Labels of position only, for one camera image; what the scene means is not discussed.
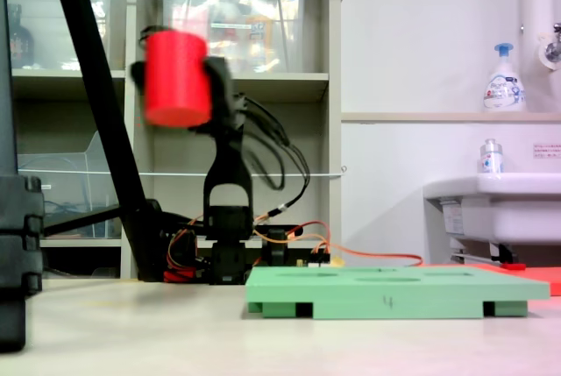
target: green foam board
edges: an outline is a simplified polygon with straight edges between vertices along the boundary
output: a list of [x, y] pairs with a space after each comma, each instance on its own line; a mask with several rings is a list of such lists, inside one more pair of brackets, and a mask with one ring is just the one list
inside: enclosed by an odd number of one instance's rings
[[468, 266], [255, 267], [247, 308], [263, 317], [445, 319], [526, 316], [547, 283]]

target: red cylinder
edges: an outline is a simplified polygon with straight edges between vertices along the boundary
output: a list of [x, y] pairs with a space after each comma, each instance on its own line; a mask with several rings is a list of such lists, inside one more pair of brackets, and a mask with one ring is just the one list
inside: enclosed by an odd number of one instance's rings
[[203, 69], [206, 42], [186, 32], [156, 32], [146, 42], [146, 119], [193, 127], [210, 121], [209, 78]]

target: white sink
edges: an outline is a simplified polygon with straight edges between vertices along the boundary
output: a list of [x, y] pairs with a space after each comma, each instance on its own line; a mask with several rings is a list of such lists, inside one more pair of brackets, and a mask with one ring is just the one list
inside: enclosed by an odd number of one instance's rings
[[561, 174], [476, 174], [426, 185], [446, 232], [490, 243], [561, 244]]

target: table surface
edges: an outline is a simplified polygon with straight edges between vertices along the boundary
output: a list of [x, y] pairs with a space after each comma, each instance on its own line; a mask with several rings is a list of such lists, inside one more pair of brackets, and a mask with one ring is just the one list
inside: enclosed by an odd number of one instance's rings
[[561, 297], [528, 318], [263, 320], [243, 287], [45, 283], [2, 376], [561, 375]]

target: shelving unit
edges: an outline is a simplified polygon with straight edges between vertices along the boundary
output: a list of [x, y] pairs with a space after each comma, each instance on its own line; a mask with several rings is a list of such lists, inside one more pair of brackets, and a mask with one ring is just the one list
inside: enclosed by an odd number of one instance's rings
[[41, 247], [121, 247], [120, 238], [48, 238]]
[[[262, 102], [285, 125], [288, 134], [303, 151], [311, 172], [340, 172], [340, 0], [307, 0], [304, 22], [304, 71], [278, 74], [234, 74], [237, 91]], [[123, 1], [125, 15], [124, 65], [112, 71], [117, 97], [123, 107], [124, 122], [140, 172], [206, 173], [214, 159], [213, 142], [186, 131], [154, 128], [144, 121], [144, 97], [126, 73], [126, 67], [143, 59], [138, 36], [148, 25], [161, 21], [161, 1]], [[84, 151], [96, 131], [83, 90], [79, 71], [19, 69], [13, 71], [20, 153], [64, 153]], [[266, 167], [275, 173], [274, 163]], [[288, 173], [296, 173], [287, 164]], [[164, 210], [197, 216], [202, 211], [203, 177], [141, 176], [147, 197], [158, 199]], [[285, 190], [272, 192], [254, 180], [255, 213], [285, 202], [297, 193], [302, 178], [288, 177]], [[306, 195], [291, 210], [276, 217], [274, 223], [298, 224], [309, 220], [329, 223], [332, 238], [340, 242], [340, 180], [313, 177]], [[237, 202], [235, 193], [226, 190], [221, 202]], [[321, 231], [310, 228], [311, 232]], [[200, 247], [212, 242], [201, 240]], [[49, 251], [58, 248], [106, 247], [108, 255], [120, 248], [120, 276], [131, 278], [135, 266], [126, 238], [43, 240]], [[248, 248], [259, 249], [260, 240], [251, 239]], [[311, 249], [315, 241], [295, 242], [291, 247]]]

